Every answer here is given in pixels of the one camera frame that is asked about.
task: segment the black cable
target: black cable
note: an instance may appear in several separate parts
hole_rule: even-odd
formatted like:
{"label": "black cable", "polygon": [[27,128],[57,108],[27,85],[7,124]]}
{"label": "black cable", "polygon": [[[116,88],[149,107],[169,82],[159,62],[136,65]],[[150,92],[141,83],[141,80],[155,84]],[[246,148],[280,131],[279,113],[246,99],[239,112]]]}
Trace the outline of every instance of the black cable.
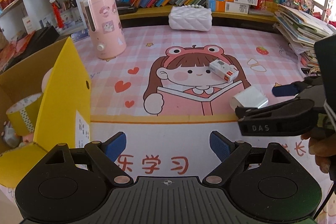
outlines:
{"label": "black cable", "polygon": [[316,219],[320,212],[322,212],[323,208],[327,205],[329,199],[331,198],[331,195],[333,194],[333,192],[336,190],[336,182],[334,182],[334,184],[332,185],[329,193],[327,194],[327,196],[325,197],[325,200],[323,201],[323,203],[321,204],[320,208],[316,211],[313,219]]}

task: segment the tape roll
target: tape roll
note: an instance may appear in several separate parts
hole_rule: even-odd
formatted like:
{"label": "tape roll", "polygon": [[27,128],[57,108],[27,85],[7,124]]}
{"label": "tape roll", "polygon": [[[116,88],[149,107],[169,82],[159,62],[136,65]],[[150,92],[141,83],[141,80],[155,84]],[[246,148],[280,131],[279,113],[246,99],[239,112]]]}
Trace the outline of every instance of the tape roll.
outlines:
{"label": "tape roll", "polygon": [[26,136],[34,133],[42,95],[42,93],[30,95],[18,101],[6,111],[17,135]]}

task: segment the humidifier knob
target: humidifier knob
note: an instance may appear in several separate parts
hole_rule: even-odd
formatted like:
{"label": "humidifier knob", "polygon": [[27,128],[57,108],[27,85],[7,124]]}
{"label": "humidifier knob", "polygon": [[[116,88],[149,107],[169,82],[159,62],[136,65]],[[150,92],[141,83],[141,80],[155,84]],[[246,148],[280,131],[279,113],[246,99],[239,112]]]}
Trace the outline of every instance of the humidifier knob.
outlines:
{"label": "humidifier knob", "polygon": [[97,50],[98,51],[103,51],[105,49],[105,47],[104,47],[104,45],[103,44],[99,44],[98,46],[97,46]]}

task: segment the white tissue box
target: white tissue box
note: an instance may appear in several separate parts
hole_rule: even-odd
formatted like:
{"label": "white tissue box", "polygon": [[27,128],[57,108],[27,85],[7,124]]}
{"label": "white tissue box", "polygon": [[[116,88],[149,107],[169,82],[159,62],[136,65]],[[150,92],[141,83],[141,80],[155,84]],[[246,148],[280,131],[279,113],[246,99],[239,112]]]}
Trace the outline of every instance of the white tissue box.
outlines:
{"label": "white tissue box", "polygon": [[230,107],[235,110],[236,107],[256,107],[262,108],[268,105],[267,97],[261,93],[255,86],[239,92],[230,100]]}
{"label": "white tissue box", "polygon": [[238,69],[234,65],[229,65],[220,59],[211,62],[209,69],[226,82],[232,82],[239,74]]}
{"label": "white tissue box", "polygon": [[175,30],[209,31],[212,26],[211,10],[206,8],[173,6],[168,18]]}

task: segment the yellow star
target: yellow star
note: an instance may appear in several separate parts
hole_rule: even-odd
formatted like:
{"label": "yellow star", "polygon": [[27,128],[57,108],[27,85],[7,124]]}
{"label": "yellow star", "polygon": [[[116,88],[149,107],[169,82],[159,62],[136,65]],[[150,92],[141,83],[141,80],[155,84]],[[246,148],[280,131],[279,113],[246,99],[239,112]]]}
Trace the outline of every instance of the yellow star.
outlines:
{"label": "yellow star", "polygon": [[106,62],[109,62],[110,60],[115,59],[115,57],[112,57],[110,59],[106,59]]}

